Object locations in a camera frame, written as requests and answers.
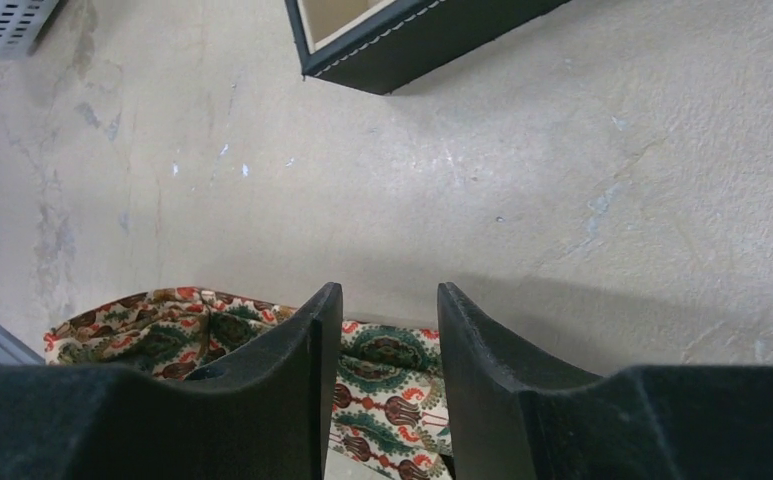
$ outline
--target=white stitching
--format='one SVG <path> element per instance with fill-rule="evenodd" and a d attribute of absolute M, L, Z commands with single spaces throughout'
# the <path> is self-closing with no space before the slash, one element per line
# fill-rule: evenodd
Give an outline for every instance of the white stitching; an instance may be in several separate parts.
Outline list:
<path fill-rule="evenodd" d="M 435 0 L 430 5 L 428 5 L 428 6 L 424 7 L 424 8 L 422 8 L 421 10 L 419 10 L 418 13 L 410 15 L 409 17 L 405 18 L 404 21 L 402 21 L 401 23 L 395 25 L 394 27 L 390 28 L 389 30 L 386 30 L 385 32 L 381 33 L 380 35 L 374 37 L 374 39 L 369 40 L 368 42 L 365 42 L 361 47 L 355 49 L 353 52 L 345 55 L 344 57 L 342 57 L 339 60 L 336 60 L 335 62 L 331 63 L 330 65 L 327 65 L 326 67 L 324 67 L 323 70 L 321 70 L 318 73 L 316 73 L 315 75 L 313 75 L 313 77 L 316 77 L 316 78 L 320 77 L 322 73 L 326 72 L 327 70 L 330 70 L 331 68 L 335 67 L 336 65 L 339 65 L 339 63 L 344 62 L 348 58 L 353 57 L 354 55 L 358 54 L 359 52 L 365 50 L 366 48 L 368 48 L 369 45 L 374 45 L 375 43 L 379 42 L 381 38 L 389 36 L 390 33 L 394 32 L 396 30 L 399 30 L 405 24 L 412 22 L 416 18 L 424 15 L 428 11 L 436 8 L 437 6 L 445 3 L 446 1 L 447 0 Z"/>

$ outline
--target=paisley pattern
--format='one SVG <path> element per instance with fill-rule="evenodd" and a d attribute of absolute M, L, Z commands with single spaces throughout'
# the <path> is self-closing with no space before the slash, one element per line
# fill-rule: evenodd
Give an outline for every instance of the paisley pattern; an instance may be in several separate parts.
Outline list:
<path fill-rule="evenodd" d="M 118 362 L 182 379 L 292 316 L 294 308 L 198 287 L 139 293 L 44 335 L 50 365 Z M 395 480 L 451 479 L 435 330 L 345 321 L 330 448 Z"/>

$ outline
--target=folded cloth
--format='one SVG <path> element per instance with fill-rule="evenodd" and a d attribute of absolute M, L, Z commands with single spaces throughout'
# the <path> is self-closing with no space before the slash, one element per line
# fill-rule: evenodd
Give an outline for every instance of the folded cloth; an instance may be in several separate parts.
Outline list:
<path fill-rule="evenodd" d="M 182 379 L 295 308 L 198 287 L 139 293 L 44 335 L 49 365 L 117 362 Z M 451 479 L 439 333 L 345 321 L 330 448 L 395 480 Z"/>

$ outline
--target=patterned cloth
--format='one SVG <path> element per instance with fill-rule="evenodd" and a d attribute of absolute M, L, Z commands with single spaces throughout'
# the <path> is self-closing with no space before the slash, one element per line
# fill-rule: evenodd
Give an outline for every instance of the patterned cloth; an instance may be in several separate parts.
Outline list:
<path fill-rule="evenodd" d="M 295 309 L 197 287 L 139 293 L 44 335 L 50 365 L 116 362 L 182 379 Z M 452 477 L 439 332 L 345 321 L 330 447 L 395 480 Z"/>

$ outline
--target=concrete surface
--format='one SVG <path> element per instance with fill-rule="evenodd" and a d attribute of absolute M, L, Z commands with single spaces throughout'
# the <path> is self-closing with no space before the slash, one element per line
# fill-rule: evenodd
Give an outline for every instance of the concrete surface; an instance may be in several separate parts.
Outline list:
<path fill-rule="evenodd" d="M 0 63 L 0 319 L 199 284 L 552 353 L 773 363 L 773 1 L 575 0 L 389 97 L 302 81 L 283 2 L 73 0 Z"/>

